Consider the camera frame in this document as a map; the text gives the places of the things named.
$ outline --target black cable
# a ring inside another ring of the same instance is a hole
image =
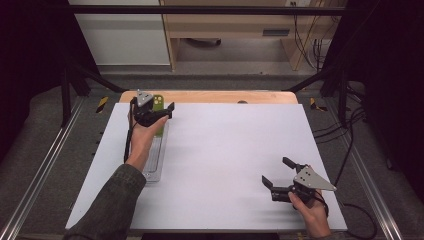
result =
[[[296,43],[296,46],[299,49],[299,51],[302,53],[303,57],[306,59],[306,51],[305,51],[304,45],[302,43],[302,39],[300,38],[299,31],[297,29],[297,15],[293,15],[293,18],[294,18],[294,42]],[[299,47],[299,43],[297,42],[298,41],[297,38],[299,38],[300,45],[302,46],[302,48]]]
[[[363,118],[363,117],[364,117],[363,115],[360,115],[360,114],[362,114],[362,113],[364,113],[364,112],[365,112],[365,111],[364,111],[364,110],[362,110],[361,112],[356,113],[356,114],[355,114],[355,116],[353,116],[353,114],[352,114],[351,118],[350,118],[349,120],[347,120],[347,123],[351,123],[351,122],[352,122],[352,124],[353,124],[353,123],[356,123],[357,121],[359,121],[361,118]],[[319,132],[319,131],[328,130],[328,129],[331,129],[332,127],[334,127],[334,126],[336,126],[336,125],[339,125],[339,124],[340,124],[340,122],[337,122],[337,123],[332,124],[331,126],[329,126],[329,127],[325,128],[325,129],[315,130],[314,132]],[[315,139],[317,139],[317,138],[321,138],[321,137],[328,136],[328,135],[330,135],[330,134],[332,134],[332,133],[334,133],[334,132],[336,132],[337,130],[342,129],[342,128],[343,128],[343,126],[339,126],[339,127],[335,128],[335,129],[333,129],[333,130],[331,130],[331,131],[329,131],[329,132],[327,132],[327,133],[324,133],[324,134],[321,134],[321,135],[318,135],[318,136],[314,136],[314,138],[315,138]]]
[[[318,64],[318,57],[317,57],[317,53],[316,53],[316,47],[317,47],[317,40],[314,39],[314,44],[312,45],[312,53],[314,54],[314,60],[317,63],[317,66],[315,67],[315,69],[318,72],[319,71],[319,64]]]
[[[354,119],[355,114],[356,114],[356,111],[358,111],[359,109],[362,109],[362,108],[359,107],[355,111],[353,111],[353,113],[351,115],[351,119]],[[349,128],[349,130],[350,130],[350,143],[349,143],[349,147],[348,147],[348,149],[346,151],[346,155],[345,155],[345,157],[343,159],[342,166],[340,167],[339,173],[337,174],[336,180],[334,181],[334,184],[333,185],[335,187],[337,187],[337,184],[339,183],[340,177],[341,177],[341,175],[343,173],[343,170],[345,168],[347,159],[349,158],[349,154],[350,154],[350,151],[352,150],[352,146],[353,146],[353,121],[349,121],[349,126],[350,126],[350,128]]]
[[[137,122],[134,123],[134,125],[131,124],[134,117],[133,106],[135,104],[135,101],[136,101],[136,98],[133,98],[130,102],[130,114],[129,114],[130,119],[128,119],[129,126],[128,126],[128,132],[127,132],[127,140],[125,142],[124,163],[127,161],[128,156],[130,154],[130,143],[131,143],[132,133],[133,133],[135,125],[137,125]]]
[[[331,141],[333,141],[333,140],[335,140],[335,139],[337,139],[337,138],[339,138],[339,137],[341,137],[341,136],[344,136],[344,135],[347,133],[347,131],[348,131],[348,130],[346,130],[346,131],[344,131],[342,134],[337,135],[337,136],[335,136],[335,137],[333,137],[333,138],[330,138],[330,139],[328,139],[328,140],[325,140],[325,141],[322,141],[322,142],[317,142],[316,144],[322,144],[322,143],[328,143],[328,142],[331,142]]]
[[[318,43],[318,45],[317,45],[317,53],[318,53],[318,55],[317,55],[317,70],[319,71],[320,70],[320,67],[319,67],[319,63],[320,63],[320,57],[321,57],[321,44],[320,43]]]
[[[330,211],[330,209],[328,208],[327,203],[324,200],[324,197],[322,196],[321,193],[319,193],[317,190],[315,190],[315,193],[317,193],[321,199],[317,198],[316,196],[313,196],[313,198],[317,201],[319,201],[320,203],[324,204],[324,209],[325,209],[325,215],[328,217],[328,212]]]
[[[350,203],[343,203],[342,205],[344,207],[353,207],[353,208],[358,209],[361,212],[365,213],[365,215],[367,215],[367,217],[371,220],[371,223],[372,223],[372,226],[373,226],[373,232],[372,232],[371,236],[369,236],[369,237],[362,237],[362,236],[356,235],[356,234],[352,233],[349,230],[346,231],[347,234],[349,234],[350,236],[352,236],[354,238],[361,239],[361,240],[370,240],[370,239],[374,239],[375,236],[377,236],[377,224],[375,223],[375,221],[371,217],[371,215],[367,212],[367,210],[365,210],[365,209],[363,209],[363,208],[361,208],[361,207],[359,207],[357,205],[350,204]]]

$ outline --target black curtain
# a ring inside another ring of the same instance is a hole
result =
[[[373,3],[349,1],[350,7]],[[349,46],[349,81],[365,85],[363,106],[395,169],[424,202],[424,19],[422,1],[381,0]],[[333,63],[358,18],[342,18],[327,55]]]
[[[0,4],[0,161],[28,117],[31,98],[60,86],[63,52],[99,74],[74,14],[49,13],[45,4],[69,5],[67,0],[4,0]],[[39,19],[46,19],[47,25]],[[63,52],[57,51],[49,34]]]

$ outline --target white cabinet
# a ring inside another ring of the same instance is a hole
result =
[[[69,0],[71,5],[159,5],[157,0]],[[97,65],[170,65],[159,14],[76,14]]]

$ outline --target aluminum rail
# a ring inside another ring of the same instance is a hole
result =
[[[333,116],[334,120],[338,122],[338,117],[336,114],[337,107],[335,100],[326,99],[325,101],[327,103],[327,106],[329,106],[329,111]],[[342,139],[346,149],[348,149],[349,143],[351,141],[350,133],[347,132],[345,135],[343,135]],[[358,149],[355,147],[354,144],[352,146],[350,157],[355,172],[358,175],[358,179],[361,182],[362,187],[364,188],[364,192],[368,197],[370,205],[374,210],[374,213],[378,219],[378,222],[380,223],[381,229],[386,235],[386,238],[390,240],[402,240],[403,237],[399,231],[399,228],[395,220],[393,219],[393,216],[390,213],[390,210],[387,207],[383,196],[378,190],[376,183],[374,182],[371,174],[368,172],[368,169],[365,166],[364,161],[362,160],[361,155],[358,152]]]
[[[52,12],[75,14],[220,14],[346,16],[365,13],[345,7],[253,7],[253,6],[154,6],[154,5],[45,5]]]
[[[74,126],[76,119],[78,118],[79,113],[81,112],[84,101],[84,97],[77,97],[77,101],[75,102],[72,109],[71,119],[67,125],[59,130],[56,139],[52,143],[48,153],[41,163],[40,168],[38,169],[31,184],[22,197],[18,207],[15,209],[15,212],[7,222],[6,226],[0,232],[1,240],[13,240],[17,237],[19,230],[21,229],[29,211],[34,205],[35,200],[37,199],[38,194],[40,193],[44,182],[46,181],[50,170],[53,167],[53,164],[55,163],[66,139],[69,136],[69,133],[72,130],[72,127]]]

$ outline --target metal frame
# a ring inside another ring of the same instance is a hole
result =
[[[250,7],[250,6],[155,6],[155,5],[46,5],[53,12],[75,14],[225,14],[225,15],[298,15],[346,16],[364,13],[345,7]]]
[[[40,193],[44,182],[46,181],[51,168],[53,167],[56,159],[62,150],[62,147],[69,136],[69,133],[74,126],[76,119],[78,118],[79,113],[81,112],[81,108],[84,104],[85,97],[77,97],[77,101],[75,102],[72,115],[70,116],[70,120],[68,124],[62,127],[59,133],[56,136],[53,144],[51,145],[49,151],[44,157],[43,162],[41,163],[40,168],[35,174],[31,184],[26,190],[24,196],[22,197],[18,207],[13,213],[12,217],[9,219],[5,227],[2,229],[0,233],[0,239],[2,240],[12,240],[15,239],[21,229],[28,213],[30,212],[32,206],[35,203],[35,200]]]

